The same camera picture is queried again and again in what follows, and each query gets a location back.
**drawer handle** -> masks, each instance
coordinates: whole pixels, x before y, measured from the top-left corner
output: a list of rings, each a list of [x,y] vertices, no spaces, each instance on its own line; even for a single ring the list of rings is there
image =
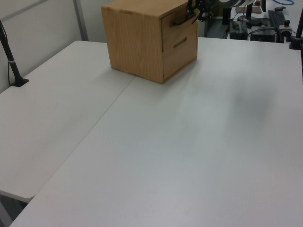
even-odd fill
[[[179,43],[174,45],[174,48],[176,48],[177,46],[180,46],[182,43],[186,42],[187,37],[185,37],[184,39],[182,39]]]

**black pole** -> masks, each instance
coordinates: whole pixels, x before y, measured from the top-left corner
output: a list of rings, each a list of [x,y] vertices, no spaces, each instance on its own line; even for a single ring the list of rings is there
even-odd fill
[[[302,8],[302,13],[301,13],[297,33],[295,35],[295,38],[293,38],[292,42],[289,44],[289,49],[292,49],[292,50],[300,50],[301,49],[302,31],[303,31],[303,8]]]
[[[18,70],[17,64],[15,62],[14,56],[13,56],[11,50],[10,50],[9,43],[8,43],[5,31],[4,31],[3,24],[1,23],[1,20],[0,20],[0,40],[1,40],[1,43],[2,43],[2,46],[3,46],[3,49],[6,53],[6,56],[8,58],[10,67],[13,70],[13,73],[15,75],[15,83],[13,83],[12,86],[21,87],[22,85],[26,84],[29,80],[28,79],[23,79],[21,77],[20,73],[19,73],[19,70]]]
[[[252,13],[252,3],[246,7],[246,19],[251,18],[251,13]]]

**wood grain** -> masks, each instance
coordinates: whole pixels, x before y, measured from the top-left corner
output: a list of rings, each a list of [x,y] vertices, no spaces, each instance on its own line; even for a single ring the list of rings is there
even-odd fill
[[[195,22],[184,30],[176,30],[175,35],[169,33],[163,51],[164,80],[197,58],[197,27],[198,23]]]
[[[116,0],[102,7],[113,69],[163,83],[197,56],[198,23],[180,26],[187,0]]]
[[[187,2],[188,0],[116,0],[105,7],[129,14],[162,18],[178,11],[178,8],[186,8]]]
[[[158,83],[163,81],[160,21],[102,8],[111,66]]]

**blue cable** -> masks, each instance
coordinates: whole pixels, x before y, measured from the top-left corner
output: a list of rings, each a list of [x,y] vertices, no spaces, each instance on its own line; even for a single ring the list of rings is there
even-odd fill
[[[294,1],[293,0],[285,0],[285,1],[288,1],[290,3],[281,3],[281,2],[278,2],[277,0],[273,0],[275,3],[278,3],[280,5],[285,5],[285,6],[291,6],[291,5],[294,5]]]

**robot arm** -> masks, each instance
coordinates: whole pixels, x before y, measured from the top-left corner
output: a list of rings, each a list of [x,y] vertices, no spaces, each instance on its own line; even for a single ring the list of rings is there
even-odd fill
[[[188,13],[186,18],[183,21],[174,22],[174,25],[181,25],[194,17],[196,17],[196,19],[192,23],[194,23],[196,20],[202,22],[206,21],[212,17],[211,8],[216,4],[221,5],[223,8],[232,8],[237,6],[250,5],[254,1],[255,0],[188,0]],[[265,4],[263,3],[265,3],[265,0],[262,1],[262,9],[265,11]],[[200,11],[198,16],[195,13],[195,9],[198,9]],[[205,17],[203,16],[204,13],[209,13],[209,15]]]

